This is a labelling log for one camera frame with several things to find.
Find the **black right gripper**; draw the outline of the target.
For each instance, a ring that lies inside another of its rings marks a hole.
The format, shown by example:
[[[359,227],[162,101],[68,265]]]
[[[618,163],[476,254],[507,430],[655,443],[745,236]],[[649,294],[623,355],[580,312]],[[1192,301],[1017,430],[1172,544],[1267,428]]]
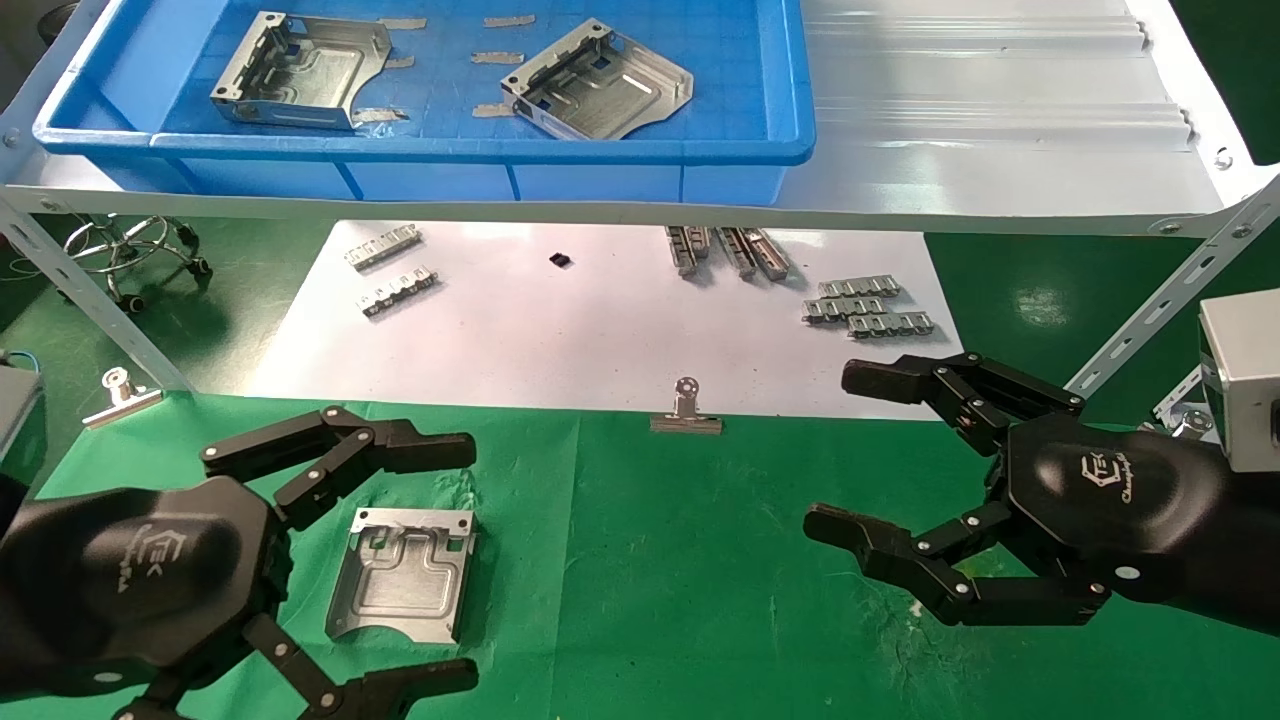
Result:
[[[923,404],[983,457],[1004,446],[1007,500],[1021,516],[993,501],[920,536],[827,503],[813,503],[803,520],[809,539],[849,551],[865,579],[906,591],[940,623],[1082,626],[1110,600],[1108,587],[1147,603],[1188,591],[1194,537],[1228,489],[1217,446],[1088,427],[1073,418],[1085,407],[1082,396],[973,352],[851,359],[841,388]],[[1032,575],[959,569],[996,544]],[[1046,548],[1055,557],[1043,557]]]

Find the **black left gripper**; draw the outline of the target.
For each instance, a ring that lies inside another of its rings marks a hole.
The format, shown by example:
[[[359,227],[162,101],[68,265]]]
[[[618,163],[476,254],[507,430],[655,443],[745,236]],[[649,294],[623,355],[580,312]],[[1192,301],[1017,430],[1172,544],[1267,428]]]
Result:
[[[143,685],[119,719],[180,719],[188,692],[252,653],[303,701],[301,719],[404,719],[420,700],[476,687],[471,659],[338,683],[274,615],[292,568],[284,524],[310,528],[379,471],[470,468],[470,433],[428,436],[408,419],[330,406],[218,441],[201,459],[210,479],[189,488],[20,506],[22,697]],[[291,468],[300,474],[274,509],[241,484]]]

